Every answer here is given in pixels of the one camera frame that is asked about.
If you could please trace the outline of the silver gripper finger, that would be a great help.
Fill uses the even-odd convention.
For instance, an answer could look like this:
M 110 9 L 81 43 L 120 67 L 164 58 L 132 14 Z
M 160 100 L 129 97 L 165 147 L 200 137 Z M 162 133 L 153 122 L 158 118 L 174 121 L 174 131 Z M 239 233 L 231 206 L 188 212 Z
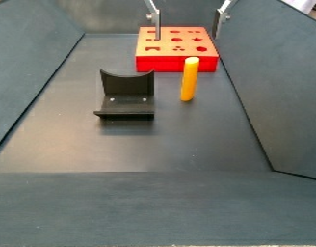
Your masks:
M 232 8 L 237 0 L 225 0 L 221 7 L 214 11 L 214 19 L 212 26 L 212 38 L 216 40 L 221 31 L 222 23 L 229 19 L 228 10 Z
M 156 27 L 156 40 L 160 40 L 160 10 L 156 7 L 153 0 L 144 0 L 149 12 L 146 13 L 146 19 L 152 21 Z

